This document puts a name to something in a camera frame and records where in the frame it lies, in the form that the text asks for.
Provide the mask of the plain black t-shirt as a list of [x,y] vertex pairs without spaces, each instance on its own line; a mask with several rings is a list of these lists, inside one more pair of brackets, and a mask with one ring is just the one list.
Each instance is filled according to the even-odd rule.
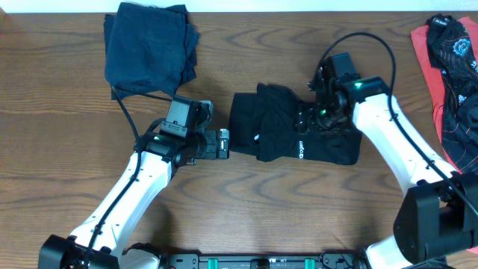
[[281,157],[354,165],[361,132],[300,132],[299,112],[307,105],[292,89],[257,85],[255,93],[236,93],[229,115],[230,150],[263,162]]

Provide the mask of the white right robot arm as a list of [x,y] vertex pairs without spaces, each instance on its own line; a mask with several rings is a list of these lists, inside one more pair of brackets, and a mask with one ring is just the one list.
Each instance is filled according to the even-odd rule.
[[404,199],[393,233],[364,251],[368,268],[436,268],[439,259],[477,247],[477,178],[436,154],[379,77],[315,78],[317,104],[301,130],[356,127],[390,167]]

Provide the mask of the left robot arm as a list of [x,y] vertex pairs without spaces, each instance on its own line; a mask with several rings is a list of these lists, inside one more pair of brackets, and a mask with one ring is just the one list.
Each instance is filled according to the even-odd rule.
[[176,137],[148,130],[118,182],[99,207],[68,237],[51,235],[39,253],[39,268],[163,268],[148,244],[127,247],[153,199],[177,169],[196,159],[227,159],[229,131],[191,132]]

